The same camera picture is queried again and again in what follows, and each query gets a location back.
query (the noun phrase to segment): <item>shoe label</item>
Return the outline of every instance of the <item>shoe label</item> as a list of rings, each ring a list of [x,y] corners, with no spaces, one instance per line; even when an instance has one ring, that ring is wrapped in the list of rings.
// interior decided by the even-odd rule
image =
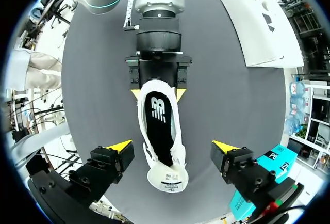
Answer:
[[[160,183],[160,190],[166,191],[166,192],[180,192],[182,191],[182,182],[176,182],[176,183],[167,183],[167,182],[161,182]]]
[[[165,103],[162,99],[151,98],[152,116],[165,123]]]

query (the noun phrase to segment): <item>white sneaker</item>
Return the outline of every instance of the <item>white sneaker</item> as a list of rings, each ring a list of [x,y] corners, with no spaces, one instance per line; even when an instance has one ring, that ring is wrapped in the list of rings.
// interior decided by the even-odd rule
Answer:
[[[151,168],[149,182],[161,191],[183,191],[188,184],[186,149],[174,88],[158,79],[146,82],[138,98],[138,117],[145,140],[143,150]]]

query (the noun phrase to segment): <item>water bottle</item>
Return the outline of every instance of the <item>water bottle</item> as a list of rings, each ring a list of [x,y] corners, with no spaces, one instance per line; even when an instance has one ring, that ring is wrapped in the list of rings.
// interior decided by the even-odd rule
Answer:
[[[301,81],[290,83],[290,94],[292,96],[302,97],[305,91],[305,84]]]
[[[285,119],[283,132],[287,135],[293,135],[297,132],[299,126],[299,120],[294,116],[289,116]]]
[[[291,109],[298,109],[302,112],[305,112],[306,101],[302,97],[291,96],[290,107]]]
[[[302,124],[305,122],[305,113],[298,109],[291,109],[290,115],[294,116],[296,119],[298,119],[299,124]]]

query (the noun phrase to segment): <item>gray table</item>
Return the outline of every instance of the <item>gray table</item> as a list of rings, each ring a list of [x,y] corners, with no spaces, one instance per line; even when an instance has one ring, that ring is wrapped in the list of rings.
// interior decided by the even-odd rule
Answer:
[[[280,142],[285,115],[282,69],[247,68],[220,0],[186,0],[180,15],[182,51],[192,56],[188,90],[179,102],[189,184],[160,192],[147,181],[137,101],[125,57],[135,51],[124,32],[127,0],[93,15],[78,6],[64,49],[62,90],[70,131],[83,161],[97,146],[132,139],[135,159],[106,197],[133,223],[197,223],[229,211],[234,187],[210,159],[211,141],[247,146],[260,156]],[[133,14],[136,24],[138,15]]]

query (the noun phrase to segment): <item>white panel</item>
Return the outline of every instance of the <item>white panel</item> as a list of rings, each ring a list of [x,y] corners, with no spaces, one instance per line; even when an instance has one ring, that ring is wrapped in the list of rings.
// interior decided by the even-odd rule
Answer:
[[[237,32],[246,66],[304,65],[294,31],[276,0],[221,1]]]

